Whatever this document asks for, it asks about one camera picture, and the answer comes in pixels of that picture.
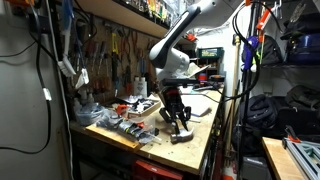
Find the black bag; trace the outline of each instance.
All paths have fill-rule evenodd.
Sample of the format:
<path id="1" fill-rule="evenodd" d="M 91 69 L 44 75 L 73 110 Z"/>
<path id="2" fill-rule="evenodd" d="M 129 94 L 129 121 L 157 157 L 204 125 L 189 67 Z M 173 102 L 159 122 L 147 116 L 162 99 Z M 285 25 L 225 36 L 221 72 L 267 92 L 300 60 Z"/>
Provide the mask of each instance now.
<path id="1" fill-rule="evenodd" d="M 292 107 L 315 110 L 320 107 L 320 91 L 297 85 L 287 93 L 286 102 Z"/>
<path id="2" fill-rule="evenodd" d="M 282 63 L 283 58 L 281 56 L 280 47 L 273 37 L 265 35 L 264 43 L 260 43 L 257 48 L 257 55 L 260 58 L 261 65 L 271 65 Z M 246 59 L 245 50 L 242 52 L 242 61 Z"/>
<path id="3" fill-rule="evenodd" d="M 277 118 L 278 106 L 271 97 L 264 94 L 253 96 L 248 102 L 246 123 L 259 129 L 271 128 Z M 243 119 L 245 103 L 240 104 L 240 118 Z"/>
<path id="4" fill-rule="evenodd" d="M 280 105 L 275 126 L 272 128 L 276 138 L 287 136 L 286 125 L 290 125 L 295 133 L 300 135 L 320 134 L 319 112 L 305 107 L 292 107 L 286 102 L 286 97 L 273 97 Z"/>
<path id="5" fill-rule="evenodd" d="M 286 27 L 281 40 L 295 39 L 303 34 L 319 33 L 320 31 L 320 13 L 310 13 L 301 15 L 295 22 L 287 20 L 284 23 Z"/>

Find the paper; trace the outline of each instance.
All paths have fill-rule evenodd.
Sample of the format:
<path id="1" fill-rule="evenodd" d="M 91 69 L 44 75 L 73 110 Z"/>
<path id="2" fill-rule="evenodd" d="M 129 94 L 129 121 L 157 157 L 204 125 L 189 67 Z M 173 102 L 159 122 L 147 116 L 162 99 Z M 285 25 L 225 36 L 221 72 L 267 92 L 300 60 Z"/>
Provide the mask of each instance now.
<path id="1" fill-rule="evenodd" d="M 191 107 L 191 115 L 197 117 L 203 116 L 212 103 L 210 99 L 201 94 L 181 95 L 181 99 L 184 106 Z"/>
<path id="2" fill-rule="evenodd" d="M 207 69 L 209 66 L 204 66 L 202 68 L 199 68 L 195 63 L 190 63 L 189 64 L 189 68 L 187 70 L 187 72 L 185 73 L 185 75 L 188 77 L 188 78 L 191 78 L 193 77 L 194 75 L 196 75 L 197 73 Z"/>

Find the cable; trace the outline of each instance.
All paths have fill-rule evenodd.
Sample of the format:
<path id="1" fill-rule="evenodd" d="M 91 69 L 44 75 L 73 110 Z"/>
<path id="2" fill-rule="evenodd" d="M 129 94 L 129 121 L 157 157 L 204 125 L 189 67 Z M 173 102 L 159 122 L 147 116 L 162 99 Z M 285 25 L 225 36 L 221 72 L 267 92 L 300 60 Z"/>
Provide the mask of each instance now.
<path id="1" fill-rule="evenodd" d="M 22 53 L 24 53 L 26 50 L 28 50 L 29 48 L 31 48 L 34 44 L 36 43 L 36 41 L 33 41 L 33 43 L 31 43 L 29 46 L 27 46 L 26 48 L 24 48 L 22 51 L 15 53 L 15 54 L 11 54 L 11 55 L 1 55 L 0 58 L 3 57 L 13 57 L 13 56 L 18 56 Z"/>
<path id="2" fill-rule="evenodd" d="M 39 17 L 38 17 L 38 14 L 36 13 L 34 7 L 32 5 L 30 5 L 31 9 L 32 9 L 32 12 L 34 14 L 34 17 L 35 17 L 35 21 L 36 21 L 36 26 L 37 26 L 37 32 L 38 32 L 38 41 L 41 42 L 41 29 L 40 29 L 40 21 L 39 21 Z M 44 84 L 44 81 L 43 81 L 43 78 L 42 78 L 42 74 L 41 74 L 41 70 L 40 70 L 40 51 L 41 51 L 41 45 L 38 43 L 38 46 L 37 46 L 37 56 L 36 56 L 36 68 L 37 68 L 37 74 L 38 74 L 38 77 L 39 77 L 39 81 L 40 81 L 40 84 L 41 84 L 41 87 L 43 90 L 45 90 L 45 84 Z M 0 149 L 2 150 L 12 150 L 12 151 L 17 151 L 17 152 L 20 152 L 20 153 L 23 153 L 23 154 L 38 154 L 40 152 L 42 152 L 49 144 L 50 142 L 50 139 L 51 139 L 51 106 L 50 106 L 50 101 L 47 99 L 46 100 L 46 105 L 47 105 L 47 112 L 48 112 L 48 134 L 47 134 L 47 140 L 46 140 L 46 143 L 45 145 L 40 149 L 40 150 L 37 150 L 37 151 L 24 151 L 24 150 L 20 150 L 20 149 L 16 149 L 16 148 L 12 148 L 12 147 L 0 147 Z"/>
<path id="3" fill-rule="evenodd" d="M 90 19 L 90 17 L 88 16 L 88 14 L 85 12 L 85 10 L 82 8 L 82 6 L 79 4 L 78 0 L 74 0 L 74 2 L 77 4 L 77 6 L 79 7 L 79 9 L 83 12 L 83 14 Z"/>
<path id="4" fill-rule="evenodd" d="M 53 25 L 52 25 L 52 17 L 51 17 L 51 9 L 49 5 L 49 0 L 46 0 L 46 5 L 47 5 L 47 11 L 48 11 L 48 18 L 49 18 L 49 25 L 50 25 L 50 32 L 51 32 L 51 37 L 52 37 L 52 46 L 53 46 L 53 51 L 54 55 L 56 58 L 55 62 L 58 62 L 58 52 L 56 48 L 56 41 L 55 41 L 55 35 L 54 35 L 54 30 L 53 30 Z M 58 71 L 58 76 L 59 76 L 59 82 L 60 82 L 60 90 L 61 90 L 61 95 L 62 95 L 62 101 L 63 101 L 63 106 L 64 106 L 64 112 L 65 112 L 65 117 L 66 117 L 66 123 L 67 123 L 67 130 L 68 130 L 68 141 L 69 141 L 69 154 L 70 154 L 70 176 L 71 179 L 73 180 L 73 153 L 72 153 L 72 139 L 71 139 L 71 132 L 70 132 L 70 120 L 69 120 L 69 115 L 68 115 L 68 110 L 67 110 L 67 103 L 66 103 L 66 98 L 65 98 L 65 93 L 63 89 L 63 84 L 62 84 L 62 78 L 61 78 L 61 72 L 60 68 L 57 67 Z"/>
<path id="5" fill-rule="evenodd" d="M 197 93 L 196 93 L 196 94 L 182 93 L 181 95 L 188 95 L 188 96 L 189 96 L 189 95 L 201 95 L 201 96 L 205 96 L 205 97 L 209 98 L 210 100 L 212 100 L 213 102 L 216 102 L 216 103 L 219 103 L 219 104 L 225 103 L 225 102 L 231 100 L 231 99 L 228 99 L 228 100 L 225 100 L 225 101 L 217 101 L 217 100 L 211 98 L 210 96 L 208 96 L 208 95 L 206 95 L 206 94 L 202 94 L 202 93 L 198 93 L 198 94 L 197 94 Z"/>
<path id="6" fill-rule="evenodd" d="M 46 47 L 44 47 L 44 46 L 42 45 L 42 43 L 39 42 L 39 41 L 31 34 L 31 32 L 29 32 L 29 34 L 30 34 L 31 38 L 32 38 L 36 43 L 40 44 L 40 47 L 42 48 L 42 50 L 44 50 L 44 52 L 47 53 L 47 55 L 48 55 L 52 60 L 54 60 L 54 62 L 56 63 L 56 61 L 55 61 L 55 56 L 54 56 Z"/>
<path id="7" fill-rule="evenodd" d="M 256 4 L 261 4 L 262 6 L 264 6 L 271 14 L 271 16 L 276 20 L 276 23 L 277 23 L 277 27 L 279 29 L 280 32 L 282 32 L 281 30 L 281 27 L 279 25 L 279 22 L 277 21 L 277 18 L 276 16 L 273 14 L 273 12 L 263 3 L 261 2 L 256 2 L 256 1 L 251 1 L 251 3 L 256 3 Z M 239 12 L 244 8 L 244 4 L 242 4 L 242 6 L 240 7 L 240 9 L 238 10 L 238 12 L 234 15 L 233 19 L 232 19 L 232 27 L 233 27 L 233 30 L 235 31 L 235 33 L 239 36 L 240 40 L 242 42 L 244 42 L 244 44 L 248 47 L 248 49 L 251 51 L 251 53 L 253 54 L 254 56 L 254 59 L 257 59 L 256 61 L 256 66 L 257 66 L 257 72 L 255 74 L 255 78 L 253 79 L 253 82 L 252 84 L 244 91 L 242 92 L 241 94 L 239 95 L 236 95 L 236 96 L 226 96 L 224 95 L 221 91 L 219 91 L 219 89 L 216 89 L 221 95 L 223 95 L 224 97 L 226 98 L 229 98 L 227 99 L 226 101 L 230 100 L 230 99 L 237 99 L 237 98 L 240 98 L 240 97 L 243 97 L 244 95 L 250 93 L 250 91 L 255 87 L 255 85 L 257 84 L 258 80 L 259 80 L 259 76 L 260 76 L 260 67 L 261 67 L 261 64 L 260 64 L 260 61 L 258 60 L 259 57 L 257 56 L 256 54 L 256 51 L 255 49 L 249 44 L 248 40 L 241 34 L 239 28 L 238 28 L 238 25 L 237 25 L 237 18 L 238 18 L 238 14 Z"/>
<path id="8" fill-rule="evenodd" d="M 78 0 L 74 0 L 74 2 L 77 4 L 77 6 L 79 7 L 80 11 L 84 14 L 84 16 L 88 19 L 87 22 L 90 21 L 90 17 L 88 15 L 88 13 L 82 8 L 82 6 L 80 5 L 80 3 L 78 2 Z M 83 42 L 83 44 L 86 44 L 90 39 L 93 39 L 96 35 L 97 35 L 97 32 L 98 32 L 98 28 L 95 24 L 93 24 L 93 28 L 94 28 L 94 33 L 87 39 Z"/>

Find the workbench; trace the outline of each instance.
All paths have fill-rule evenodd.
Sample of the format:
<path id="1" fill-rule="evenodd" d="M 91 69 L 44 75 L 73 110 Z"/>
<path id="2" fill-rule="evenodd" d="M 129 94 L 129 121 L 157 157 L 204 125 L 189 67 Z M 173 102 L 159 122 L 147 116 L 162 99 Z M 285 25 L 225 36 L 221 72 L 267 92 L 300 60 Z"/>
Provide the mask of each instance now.
<path id="1" fill-rule="evenodd" d="M 216 101 L 220 101 L 222 97 L 217 91 L 208 91 L 206 95 Z M 197 99 L 194 103 L 200 106 L 202 101 L 210 100 L 203 95 L 193 96 Z M 219 103 L 212 100 L 210 101 L 210 106 L 202 117 L 191 116 L 191 121 L 188 122 L 188 128 L 194 128 L 194 137 L 189 142 L 177 144 L 172 144 L 170 142 L 170 134 L 173 132 L 173 128 L 162 119 L 159 114 L 159 109 L 154 111 L 150 116 L 155 118 L 156 128 L 159 129 L 158 137 L 161 138 L 162 141 L 150 142 L 144 146 L 136 142 L 128 141 L 116 132 L 107 132 L 107 130 L 95 126 L 84 128 L 80 127 L 77 123 L 72 122 L 70 124 L 70 129 L 73 132 L 81 133 L 82 135 L 89 136 L 119 149 L 132 152 L 135 155 L 159 164 L 172 167 L 182 172 L 199 175 L 203 168 L 203 159 L 208 150 L 207 146 L 210 144 L 212 127 L 219 108 Z"/>
<path id="2" fill-rule="evenodd" d="M 290 152 L 283 148 L 281 140 L 264 137 L 262 142 L 277 179 L 305 179 L 295 164 L 296 162 L 291 158 Z"/>

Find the white cable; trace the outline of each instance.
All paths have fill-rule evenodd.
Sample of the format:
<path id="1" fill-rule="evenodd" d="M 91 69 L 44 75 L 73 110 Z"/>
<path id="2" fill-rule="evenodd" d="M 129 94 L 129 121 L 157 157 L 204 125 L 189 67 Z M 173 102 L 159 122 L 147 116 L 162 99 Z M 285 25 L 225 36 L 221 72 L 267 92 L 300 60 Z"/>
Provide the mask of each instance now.
<path id="1" fill-rule="evenodd" d="M 52 44 L 53 44 L 54 56 L 55 56 L 55 58 L 56 58 L 56 61 L 58 62 L 58 53 L 57 53 L 56 41 L 55 41 L 55 36 L 54 36 L 53 26 L 52 26 L 52 19 L 51 19 L 51 9 L 50 9 L 50 7 L 49 7 L 49 1 L 48 1 L 48 0 L 46 0 L 46 4 L 47 4 L 47 10 L 48 10 L 49 25 L 50 25 L 50 31 L 51 31 L 51 37 L 52 37 Z M 71 132 L 70 132 L 70 121 L 69 121 L 69 116 L 68 116 L 68 111 L 67 111 L 67 103 L 66 103 L 66 98 L 65 98 L 65 94 L 64 94 L 64 89 L 63 89 L 63 84 L 62 84 L 62 77 L 61 77 L 60 68 L 57 67 L 57 70 L 58 70 L 60 90 L 61 90 L 61 95 L 62 95 L 64 112 L 65 112 L 65 116 L 66 116 L 66 120 L 67 120 L 67 129 L 68 129 L 68 136 L 69 136 L 70 176 L 71 176 L 71 179 L 74 180 L 74 177 L 73 177 L 73 164 L 72 164 L 73 153 L 72 153 L 72 140 L 71 140 Z"/>

